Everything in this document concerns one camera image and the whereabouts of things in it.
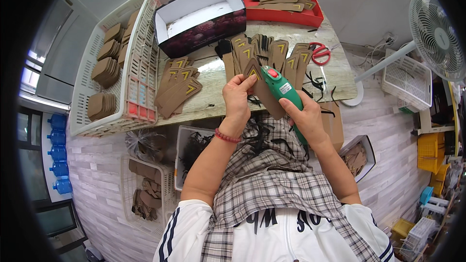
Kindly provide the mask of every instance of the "blue water bottle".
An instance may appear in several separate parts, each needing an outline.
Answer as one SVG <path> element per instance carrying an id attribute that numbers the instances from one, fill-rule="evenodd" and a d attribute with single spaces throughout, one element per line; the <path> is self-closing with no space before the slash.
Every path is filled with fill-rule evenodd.
<path id="1" fill-rule="evenodd" d="M 62 114 L 53 114 L 50 119 L 47 120 L 50 126 L 54 130 L 64 131 L 66 129 L 66 116 Z"/>
<path id="2" fill-rule="evenodd" d="M 52 130 L 47 138 L 50 139 L 52 145 L 64 146 L 66 144 L 65 131 Z"/>
<path id="3" fill-rule="evenodd" d="M 52 188 L 56 189 L 58 193 L 61 195 L 73 191 L 73 187 L 71 186 L 71 182 L 69 181 L 69 179 L 57 180 L 55 184 L 52 186 Z"/>
<path id="4" fill-rule="evenodd" d="M 66 161 L 54 162 L 54 164 L 52 165 L 52 167 L 49 168 L 49 170 L 53 171 L 54 175 L 57 177 L 69 175 L 68 164 Z"/>
<path id="5" fill-rule="evenodd" d="M 66 161 L 66 147 L 65 146 L 52 146 L 47 155 L 51 155 L 54 161 Z"/>

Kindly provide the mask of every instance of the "red bead bracelet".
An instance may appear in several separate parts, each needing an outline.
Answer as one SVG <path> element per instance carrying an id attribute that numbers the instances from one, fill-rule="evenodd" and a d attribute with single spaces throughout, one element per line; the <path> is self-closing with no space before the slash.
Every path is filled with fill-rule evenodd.
<path id="1" fill-rule="evenodd" d="M 215 129 L 215 136 L 218 137 L 219 139 L 222 139 L 222 140 L 230 142 L 230 143 L 237 144 L 237 143 L 241 142 L 241 138 L 232 138 L 232 137 L 225 136 L 224 134 L 222 134 L 218 130 L 218 128 Z"/>

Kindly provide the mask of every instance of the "person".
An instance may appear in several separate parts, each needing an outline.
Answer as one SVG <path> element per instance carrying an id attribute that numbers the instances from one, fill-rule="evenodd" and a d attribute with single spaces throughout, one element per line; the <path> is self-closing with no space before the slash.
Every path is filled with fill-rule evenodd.
<path id="1" fill-rule="evenodd" d="M 237 75 L 223 88 L 223 135 L 190 169 L 153 261 L 394 261 L 388 237 L 361 204 L 323 129 L 320 106 L 298 91 L 302 111 L 282 98 L 289 117 L 250 119 L 255 81 Z M 323 174 L 308 164 L 293 123 Z"/>

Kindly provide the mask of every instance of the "hand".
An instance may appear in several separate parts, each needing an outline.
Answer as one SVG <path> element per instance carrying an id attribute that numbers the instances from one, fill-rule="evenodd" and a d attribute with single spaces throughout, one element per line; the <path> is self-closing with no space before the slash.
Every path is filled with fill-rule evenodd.
<path id="1" fill-rule="evenodd" d="M 321 143 L 329 138 L 323 129 L 321 108 L 303 91 L 297 90 L 296 92 L 298 92 L 304 106 L 302 111 L 286 98 L 281 98 L 279 102 L 291 117 L 290 125 L 296 124 L 298 126 L 309 146 L 315 151 Z"/>
<path id="2" fill-rule="evenodd" d="M 225 100 L 225 119 L 218 130 L 229 137 L 238 138 L 241 136 L 251 111 L 248 106 L 248 94 L 252 94 L 252 87 L 256 83 L 257 77 L 244 78 L 242 74 L 233 77 L 223 87 L 223 99 Z"/>

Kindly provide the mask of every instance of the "red button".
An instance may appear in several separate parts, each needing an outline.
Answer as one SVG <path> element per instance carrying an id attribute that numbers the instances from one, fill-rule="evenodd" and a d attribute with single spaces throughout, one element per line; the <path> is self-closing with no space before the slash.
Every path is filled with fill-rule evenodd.
<path id="1" fill-rule="evenodd" d="M 277 71 L 275 71 L 274 69 L 269 69 L 269 70 L 267 71 L 267 73 L 268 73 L 270 76 L 272 76 L 273 78 L 277 78 L 277 77 L 278 77 L 278 73 L 277 73 Z"/>

